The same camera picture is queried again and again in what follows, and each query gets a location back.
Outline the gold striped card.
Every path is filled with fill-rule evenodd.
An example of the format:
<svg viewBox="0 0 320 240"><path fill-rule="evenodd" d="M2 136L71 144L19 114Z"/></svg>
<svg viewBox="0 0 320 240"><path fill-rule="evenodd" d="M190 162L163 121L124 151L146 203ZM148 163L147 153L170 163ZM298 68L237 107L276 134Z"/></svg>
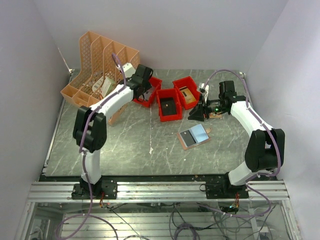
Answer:
<svg viewBox="0 0 320 240"><path fill-rule="evenodd" d="M181 87L179 90L182 93L186 104L191 104L196 101L195 96L187 86Z"/></svg>

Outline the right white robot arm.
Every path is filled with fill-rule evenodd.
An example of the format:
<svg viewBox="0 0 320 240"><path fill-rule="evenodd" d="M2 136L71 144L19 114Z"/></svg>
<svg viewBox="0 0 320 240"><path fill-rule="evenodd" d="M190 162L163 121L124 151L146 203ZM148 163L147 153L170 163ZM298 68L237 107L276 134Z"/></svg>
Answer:
<svg viewBox="0 0 320 240"><path fill-rule="evenodd" d="M227 113L238 120L249 136L244 161L227 174L228 181L220 186L221 194L231 198L238 192L238 186L255 177L276 176L284 163L285 132L266 123L248 98L237 94L232 80L219 83L217 99L208 99L208 88L204 83L199 91L199 101L190 111L189 120L203 122L212 114Z"/></svg>

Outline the tan leather card holder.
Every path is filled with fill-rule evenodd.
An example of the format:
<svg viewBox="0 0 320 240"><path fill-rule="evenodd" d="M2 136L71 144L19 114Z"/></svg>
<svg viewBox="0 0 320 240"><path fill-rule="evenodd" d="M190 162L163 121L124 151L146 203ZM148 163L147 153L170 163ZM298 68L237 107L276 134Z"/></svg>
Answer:
<svg viewBox="0 0 320 240"><path fill-rule="evenodd" d="M197 124L191 128L188 128L187 130L190 130L191 134L193 135L193 138L196 141L196 144L191 147L186 147L183 140L182 140L182 137L181 137L181 133L186 130L178 132L177 138L179 139L181 146L184 150L188 150L188 149L197 147L197 146L204 144L204 143L211 140L211 138L208 135L208 132L206 131L206 129L204 128L204 126L202 124Z"/></svg>

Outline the black VIP card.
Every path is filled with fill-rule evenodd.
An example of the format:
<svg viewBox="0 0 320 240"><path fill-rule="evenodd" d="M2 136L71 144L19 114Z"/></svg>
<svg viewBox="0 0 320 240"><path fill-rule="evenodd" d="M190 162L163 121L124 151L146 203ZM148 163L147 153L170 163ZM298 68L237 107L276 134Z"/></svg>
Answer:
<svg viewBox="0 0 320 240"><path fill-rule="evenodd" d="M189 148L197 143L190 130L183 131L180 135L186 148Z"/></svg>

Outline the orange patterned card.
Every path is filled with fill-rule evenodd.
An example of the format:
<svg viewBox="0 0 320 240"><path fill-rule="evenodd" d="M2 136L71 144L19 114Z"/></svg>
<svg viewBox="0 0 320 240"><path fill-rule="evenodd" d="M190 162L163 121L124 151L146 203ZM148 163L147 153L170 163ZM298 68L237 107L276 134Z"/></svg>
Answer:
<svg viewBox="0 0 320 240"><path fill-rule="evenodd" d="M222 114L220 114L220 113L211 112L211 113L209 114L209 118L210 118L210 119L216 119L216 118L221 118L221 117L222 117Z"/></svg>

